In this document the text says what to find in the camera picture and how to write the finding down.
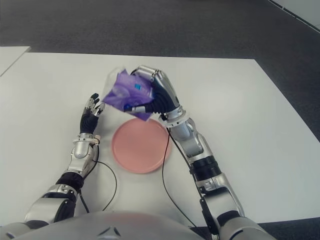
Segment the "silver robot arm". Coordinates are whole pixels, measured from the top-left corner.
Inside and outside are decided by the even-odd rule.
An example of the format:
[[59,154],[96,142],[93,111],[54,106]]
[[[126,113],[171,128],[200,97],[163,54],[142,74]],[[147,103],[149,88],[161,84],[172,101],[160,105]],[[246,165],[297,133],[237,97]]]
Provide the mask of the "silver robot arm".
[[100,114],[105,108],[93,94],[87,101],[80,121],[80,134],[73,141],[71,161],[59,180],[29,209],[24,223],[11,223],[1,228],[1,239],[16,238],[34,229],[74,216],[78,193],[97,160],[100,136],[94,136]]
[[274,240],[244,210],[226,175],[221,172],[206,139],[197,131],[180,105],[164,72],[139,66],[132,74],[151,82],[154,100],[125,109],[125,112],[160,113],[164,125],[181,145],[200,192],[202,213],[210,232],[221,240]]

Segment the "gray carpet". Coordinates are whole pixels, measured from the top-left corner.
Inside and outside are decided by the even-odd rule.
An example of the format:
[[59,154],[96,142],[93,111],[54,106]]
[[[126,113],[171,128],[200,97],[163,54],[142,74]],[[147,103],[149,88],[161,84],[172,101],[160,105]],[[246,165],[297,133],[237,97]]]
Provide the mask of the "gray carpet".
[[[320,140],[320,34],[267,0],[1,0],[0,6],[1,46],[255,59]],[[320,218],[262,226],[279,240],[320,239]]]

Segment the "purple bag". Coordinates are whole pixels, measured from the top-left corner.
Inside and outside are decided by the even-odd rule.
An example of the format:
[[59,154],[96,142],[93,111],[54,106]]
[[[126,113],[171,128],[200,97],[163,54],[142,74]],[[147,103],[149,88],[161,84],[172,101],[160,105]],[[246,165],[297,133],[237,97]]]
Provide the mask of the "purple bag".
[[[124,111],[125,108],[146,104],[153,100],[151,83],[139,76],[128,75],[125,69],[110,73],[106,85],[113,86],[102,102]],[[141,120],[148,120],[152,113],[130,113]]]

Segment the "white table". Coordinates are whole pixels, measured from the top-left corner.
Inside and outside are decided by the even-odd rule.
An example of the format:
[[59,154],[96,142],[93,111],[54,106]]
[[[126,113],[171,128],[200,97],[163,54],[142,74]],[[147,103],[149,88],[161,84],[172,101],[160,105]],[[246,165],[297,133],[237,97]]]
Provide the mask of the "white table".
[[[249,218],[320,216],[320,143],[254,60],[25,53],[0,79],[0,224],[22,221],[68,166],[83,106],[102,92],[107,74],[141,64],[167,73]],[[108,211],[156,213],[189,225],[166,196],[160,170],[134,174],[114,161],[112,136],[131,118],[109,107],[96,130],[100,160],[119,179]],[[199,196],[175,148],[164,171],[173,199],[204,226]],[[113,181],[103,165],[88,177],[83,195],[92,211],[111,198]],[[84,212],[78,202],[76,214]]]
[[29,46],[0,46],[0,77],[29,49]]

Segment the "wire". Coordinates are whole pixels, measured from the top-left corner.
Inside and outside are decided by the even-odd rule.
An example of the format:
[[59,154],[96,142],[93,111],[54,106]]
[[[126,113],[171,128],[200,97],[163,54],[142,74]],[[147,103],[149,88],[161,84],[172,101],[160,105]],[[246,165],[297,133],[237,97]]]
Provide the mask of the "wire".
[[[96,167],[96,165],[99,163],[99,164],[102,164],[102,165],[105,165],[108,169],[110,169],[110,171],[112,172],[113,176],[114,176],[114,180],[115,180],[115,188],[114,188],[114,192],[113,192],[113,195],[112,195],[112,198],[111,200],[107,203],[107,205],[103,208],[102,211],[106,210],[106,208],[111,204],[111,202],[113,201],[113,199],[115,198],[116,196],[116,192],[117,192],[117,189],[118,189],[118,180],[117,180],[117,177],[116,177],[116,174],[115,172],[113,171],[113,169],[107,165],[106,163],[102,162],[102,161],[98,161],[99,160],[99,154],[100,154],[100,150],[99,150],[99,145],[97,145],[97,155],[96,155],[96,160],[92,160],[94,162],[94,165],[93,167],[90,169],[90,171],[83,177],[83,180],[85,180],[89,174],[94,170],[94,168]],[[79,190],[79,196],[80,196],[80,200],[85,208],[85,211],[87,213],[90,213],[89,211],[89,208],[86,204],[86,201],[84,200],[84,197],[82,195],[82,191],[81,189]]]
[[[179,145],[177,144],[176,140],[172,137],[170,130],[169,130],[168,128],[167,128],[166,130],[167,130],[167,132],[168,132],[168,134],[169,134],[172,142],[174,143],[174,145],[176,146],[176,148],[177,148],[178,151],[180,152],[181,156],[183,157],[183,159],[184,159],[186,165],[188,166],[189,170],[191,170],[191,166],[190,166],[190,164],[189,164],[186,156],[185,156],[184,153],[182,152],[182,150],[181,150],[181,148],[179,147]],[[191,174],[191,175],[192,175],[192,178],[193,178],[193,181],[194,181],[196,190],[198,191],[198,193],[199,193],[199,195],[200,195],[200,198],[202,199],[203,197],[202,197],[201,192],[200,192],[200,190],[199,190],[199,188],[198,188],[198,186],[197,186],[197,184],[196,184],[196,181],[197,181],[197,180],[196,180],[196,177],[195,177],[194,174]]]
[[86,213],[87,214],[90,213],[89,208],[88,208],[88,206],[87,206],[87,204],[86,204],[86,202],[84,200],[84,197],[82,196],[81,188],[79,189],[79,196],[80,196],[81,202],[82,202],[82,204],[83,204],[83,206],[85,208]]
[[[166,130],[167,130],[167,132],[168,132],[168,142],[167,142],[167,145],[166,145],[164,157],[166,157],[167,148],[168,148],[168,144],[169,144],[169,137],[170,137],[171,140],[173,141],[174,145],[176,146],[176,148],[177,148],[178,151],[180,152],[181,156],[183,157],[183,159],[184,159],[186,165],[188,166],[189,170],[191,170],[191,166],[190,166],[190,164],[189,164],[189,162],[188,162],[185,154],[182,152],[182,150],[181,150],[181,148],[179,147],[179,145],[177,144],[176,140],[172,137],[170,129],[167,128]],[[195,228],[197,228],[197,226],[196,226],[196,225],[185,215],[185,213],[182,212],[182,210],[177,206],[177,204],[174,202],[174,200],[171,198],[170,194],[168,193],[167,188],[166,188],[166,185],[165,185],[165,180],[164,180],[164,165],[165,165],[165,158],[163,158],[163,164],[162,164],[162,182],[163,182],[163,186],[164,186],[164,189],[165,189],[165,191],[166,191],[166,194],[167,194],[168,197],[171,199],[171,201],[172,201],[173,204],[176,206],[176,208],[179,209],[179,211],[183,214],[183,216],[185,216],[185,218],[188,219],[188,221],[189,221]],[[192,175],[192,177],[193,177],[194,184],[195,184],[195,187],[196,187],[196,189],[197,189],[197,192],[199,193],[200,198],[202,199],[203,197],[202,197],[201,192],[200,192],[200,190],[199,190],[199,188],[198,188],[198,186],[197,186],[197,184],[196,184],[196,181],[197,181],[197,180],[196,180],[196,178],[195,178],[195,176],[194,176],[193,174],[191,174],[191,175]],[[203,232],[201,228],[199,228],[199,230],[200,230],[200,232],[203,234],[203,236],[205,237],[205,236],[206,236],[206,233]]]
[[92,160],[94,162],[94,165],[93,167],[90,169],[90,171],[88,171],[88,173],[83,177],[83,181],[89,176],[89,174],[95,169],[97,163],[98,163],[98,160],[99,160],[99,155],[100,155],[100,149],[99,149],[99,145],[96,146],[97,148],[97,152],[96,152],[96,159],[95,160]]
[[194,224],[193,221],[190,220],[190,218],[188,218],[188,216],[180,209],[180,207],[178,207],[178,205],[175,203],[175,201],[172,199],[172,197],[170,196],[166,184],[165,184],[165,179],[164,179],[164,169],[165,169],[165,159],[166,159],[166,154],[167,154],[167,150],[168,150],[168,146],[169,146],[169,140],[170,140],[170,134],[168,134],[168,140],[166,143],[166,147],[165,147],[165,151],[164,151],[164,157],[163,157],[163,163],[162,163],[162,171],[161,171],[161,176],[162,176],[162,183],[164,186],[164,190],[166,192],[166,194],[168,195],[169,199],[171,200],[171,202],[175,205],[175,207],[182,213],[182,215],[196,228],[197,226]]
[[116,177],[115,172],[112,170],[112,168],[110,166],[108,166],[106,163],[102,162],[102,161],[97,161],[99,164],[103,164],[105,165],[108,169],[110,169],[110,171],[112,172],[113,176],[114,176],[114,181],[115,181],[115,188],[114,188],[114,192],[113,192],[113,196],[110,199],[110,201],[107,203],[107,205],[102,209],[102,211],[106,210],[106,208],[111,204],[112,200],[115,198],[116,192],[117,192],[117,188],[118,188],[118,180]]

